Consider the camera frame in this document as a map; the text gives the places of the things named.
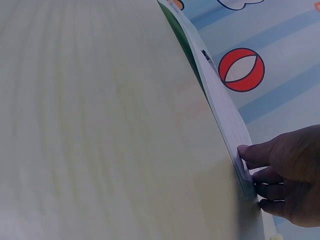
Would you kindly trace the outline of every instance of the cartoon illustration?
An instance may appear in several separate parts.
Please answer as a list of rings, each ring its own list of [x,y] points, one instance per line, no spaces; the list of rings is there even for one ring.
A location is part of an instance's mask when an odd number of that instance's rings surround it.
[[[265,64],[255,51],[236,48],[221,59],[218,73],[222,83],[235,92],[255,89],[265,76]]]
[[[320,12],[320,1],[316,2],[314,4],[315,9],[317,9]]]
[[[217,0],[225,8],[238,11],[244,9],[247,4],[259,4],[264,0]]]
[[[173,2],[181,11],[185,8],[185,4],[181,0],[173,0]]]

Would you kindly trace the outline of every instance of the red ball illustration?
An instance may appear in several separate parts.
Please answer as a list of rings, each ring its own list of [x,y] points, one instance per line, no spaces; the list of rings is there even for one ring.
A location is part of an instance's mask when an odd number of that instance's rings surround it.
[[[227,88],[236,92],[248,92],[255,89],[264,79],[265,64],[255,51],[236,48],[223,56],[218,72]]]

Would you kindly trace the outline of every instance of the book page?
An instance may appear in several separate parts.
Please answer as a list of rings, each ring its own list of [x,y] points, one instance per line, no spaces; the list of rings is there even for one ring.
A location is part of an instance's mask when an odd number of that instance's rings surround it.
[[[216,67],[214,64],[210,64],[211,58],[207,54],[206,46],[197,34],[197,30],[191,23],[187,24],[188,20],[184,17],[183,13],[177,9],[174,3],[171,3],[170,7],[172,8],[172,14],[174,14],[181,25],[191,48],[196,68],[203,85],[203,91],[205,92],[212,113],[223,135],[244,195],[246,198],[251,198],[256,195],[252,177],[245,162],[239,157],[237,150],[237,146],[241,144],[252,144],[246,124],[225,89],[225,86],[220,81]]]
[[[198,70],[208,102],[224,137],[243,192],[247,198],[251,198],[255,195],[252,177],[246,163],[239,157],[237,150],[237,147],[241,144],[252,144],[247,127],[223,83],[203,55],[201,49],[195,43],[193,48],[196,57],[195,61],[200,66],[198,66]]]

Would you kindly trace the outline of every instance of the cloud illustration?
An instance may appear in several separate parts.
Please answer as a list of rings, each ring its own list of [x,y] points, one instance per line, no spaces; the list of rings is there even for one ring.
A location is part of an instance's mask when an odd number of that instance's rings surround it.
[[[247,4],[259,4],[264,0],[217,0],[225,8],[230,10],[241,10],[246,7]]]

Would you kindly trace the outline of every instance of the orange illustration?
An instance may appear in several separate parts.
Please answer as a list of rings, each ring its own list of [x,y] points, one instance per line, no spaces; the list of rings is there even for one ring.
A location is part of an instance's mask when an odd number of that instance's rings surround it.
[[[185,8],[185,5],[181,0],[173,0],[173,2],[178,6],[180,10],[183,10]]]
[[[314,4],[315,9],[317,9],[320,12],[320,1],[316,2]]]

